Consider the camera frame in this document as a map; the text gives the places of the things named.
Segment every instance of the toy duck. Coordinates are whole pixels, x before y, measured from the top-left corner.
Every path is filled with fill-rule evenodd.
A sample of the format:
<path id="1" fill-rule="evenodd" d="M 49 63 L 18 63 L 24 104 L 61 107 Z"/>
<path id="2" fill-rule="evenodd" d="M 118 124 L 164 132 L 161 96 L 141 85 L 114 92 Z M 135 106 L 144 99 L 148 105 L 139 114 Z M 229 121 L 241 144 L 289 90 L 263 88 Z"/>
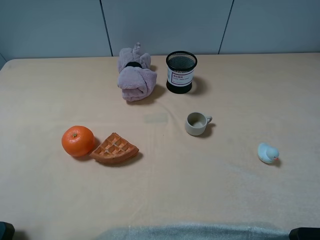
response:
<path id="1" fill-rule="evenodd" d="M 279 151 L 275 147 L 262 142 L 258 147 L 258 157 L 262 162 L 272 164 L 279 160 Z"/>

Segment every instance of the small mug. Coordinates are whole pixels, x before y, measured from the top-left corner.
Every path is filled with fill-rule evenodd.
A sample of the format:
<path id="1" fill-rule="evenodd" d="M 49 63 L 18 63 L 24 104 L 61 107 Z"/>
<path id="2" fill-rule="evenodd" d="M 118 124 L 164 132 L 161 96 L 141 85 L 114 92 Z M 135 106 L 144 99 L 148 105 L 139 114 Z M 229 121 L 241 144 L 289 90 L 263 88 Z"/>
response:
<path id="1" fill-rule="evenodd" d="M 201 135 L 211 121 L 212 116 L 205 116 L 200 112 L 192 112 L 185 120 L 185 130 L 193 136 Z"/>

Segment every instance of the orange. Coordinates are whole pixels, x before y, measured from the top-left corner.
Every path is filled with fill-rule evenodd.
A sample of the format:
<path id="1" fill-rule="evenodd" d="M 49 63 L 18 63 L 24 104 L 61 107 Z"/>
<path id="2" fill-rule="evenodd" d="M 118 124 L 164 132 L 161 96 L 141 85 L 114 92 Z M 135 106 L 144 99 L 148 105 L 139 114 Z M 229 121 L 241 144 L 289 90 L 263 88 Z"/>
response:
<path id="1" fill-rule="evenodd" d="M 85 126 L 73 126 L 63 134 L 61 143 L 68 154 L 81 157 L 94 148 L 95 136 Z"/>

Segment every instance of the black mesh pen holder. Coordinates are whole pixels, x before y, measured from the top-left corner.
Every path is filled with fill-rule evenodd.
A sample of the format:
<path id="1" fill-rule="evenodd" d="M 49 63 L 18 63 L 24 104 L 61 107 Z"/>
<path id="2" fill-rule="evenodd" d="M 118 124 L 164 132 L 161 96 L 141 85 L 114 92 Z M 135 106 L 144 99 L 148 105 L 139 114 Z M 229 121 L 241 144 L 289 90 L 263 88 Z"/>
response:
<path id="1" fill-rule="evenodd" d="M 187 51 L 174 51 L 166 57 L 165 62 L 168 66 L 166 87 L 169 91 L 175 94 L 189 92 L 198 63 L 196 56 Z"/>

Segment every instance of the table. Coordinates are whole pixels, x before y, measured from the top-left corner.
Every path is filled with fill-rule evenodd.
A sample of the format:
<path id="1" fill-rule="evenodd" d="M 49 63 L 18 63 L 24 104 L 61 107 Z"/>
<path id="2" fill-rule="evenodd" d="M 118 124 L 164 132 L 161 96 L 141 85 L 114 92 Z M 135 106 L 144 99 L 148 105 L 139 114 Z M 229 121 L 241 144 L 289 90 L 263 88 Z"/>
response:
<path id="1" fill-rule="evenodd" d="M 0 71 L 0 217 L 32 240 L 87 240 L 113 227 L 181 222 L 320 223 L 320 54 L 198 55 L 193 89 L 157 86 L 127 103 L 117 57 L 16 59 Z M 213 116 L 201 137 L 187 115 Z M 128 164 L 74 159 L 65 130 L 103 141 L 118 133 L 140 149 Z M 257 157 L 260 142 L 280 164 Z"/>

